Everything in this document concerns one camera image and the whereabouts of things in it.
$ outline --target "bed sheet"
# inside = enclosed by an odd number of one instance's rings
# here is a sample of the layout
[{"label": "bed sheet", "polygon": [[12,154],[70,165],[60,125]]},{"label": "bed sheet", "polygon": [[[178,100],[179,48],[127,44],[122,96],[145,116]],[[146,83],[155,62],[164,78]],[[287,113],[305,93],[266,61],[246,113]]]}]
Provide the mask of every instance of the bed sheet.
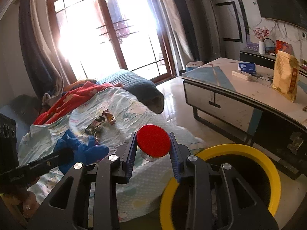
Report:
[{"label": "bed sheet", "polygon": [[[128,142],[133,131],[149,123],[158,125],[167,132],[174,132],[177,142],[188,146],[192,153],[206,147],[203,140],[194,137],[187,129],[166,122],[161,115],[155,114],[139,102],[134,95],[115,87],[97,93],[70,115],[52,124],[31,125],[30,132],[22,138],[19,145],[20,165],[52,153],[57,140],[67,129],[86,143],[88,136],[84,133],[85,128],[105,109],[109,109],[116,117],[114,125],[106,123],[102,128],[100,144],[110,148],[109,154],[114,153],[118,145]],[[37,201],[41,203],[62,177],[63,174],[58,168],[52,169],[29,190],[35,193]],[[155,162],[147,162],[140,156],[138,149],[130,182],[116,185],[119,220],[131,220],[158,208],[160,195],[171,177],[173,174],[168,155]],[[95,186],[92,184],[89,218],[93,215],[94,190]]]}]

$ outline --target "blue glove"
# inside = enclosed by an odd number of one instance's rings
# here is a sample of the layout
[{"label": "blue glove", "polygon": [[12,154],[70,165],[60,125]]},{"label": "blue glove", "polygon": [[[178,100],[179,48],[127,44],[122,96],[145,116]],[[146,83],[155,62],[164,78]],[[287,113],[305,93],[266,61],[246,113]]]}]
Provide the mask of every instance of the blue glove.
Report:
[{"label": "blue glove", "polygon": [[105,145],[95,145],[95,141],[95,137],[89,136],[88,144],[83,144],[70,130],[67,130],[63,137],[56,142],[53,152],[63,148],[71,148],[74,152],[74,160],[59,166],[60,171],[65,174],[75,163],[89,165],[103,159],[109,153],[109,148]]}]

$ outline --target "television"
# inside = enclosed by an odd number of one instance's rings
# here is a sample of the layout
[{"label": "television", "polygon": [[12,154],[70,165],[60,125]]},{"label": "television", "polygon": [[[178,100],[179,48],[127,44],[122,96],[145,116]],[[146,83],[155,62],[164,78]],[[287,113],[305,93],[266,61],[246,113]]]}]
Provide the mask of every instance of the television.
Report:
[{"label": "television", "polygon": [[306,0],[257,0],[262,18],[283,21],[307,30]]}]

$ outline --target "drawer handle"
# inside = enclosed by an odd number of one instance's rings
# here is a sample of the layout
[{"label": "drawer handle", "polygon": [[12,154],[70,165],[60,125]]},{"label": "drawer handle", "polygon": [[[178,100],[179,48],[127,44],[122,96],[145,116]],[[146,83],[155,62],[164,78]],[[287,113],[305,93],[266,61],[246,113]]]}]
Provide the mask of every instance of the drawer handle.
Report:
[{"label": "drawer handle", "polygon": [[213,106],[219,108],[219,109],[221,108],[221,106],[220,106],[219,104],[217,104],[217,103],[213,103],[213,102],[211,102],[211,101],[208,101],[208,103],[209,103],[210,105],[213,105]]}]

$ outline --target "table drawer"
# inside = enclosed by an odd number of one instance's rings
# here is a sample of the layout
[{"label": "table drawer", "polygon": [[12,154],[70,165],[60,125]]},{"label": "table drawer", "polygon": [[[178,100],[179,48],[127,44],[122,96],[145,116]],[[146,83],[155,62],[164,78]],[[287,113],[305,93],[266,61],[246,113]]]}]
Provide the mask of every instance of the table drawer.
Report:
[{"label": "table drawer", "polygon": [[184,83],[187,103],[254,135],[262,111],[204,88]]}]

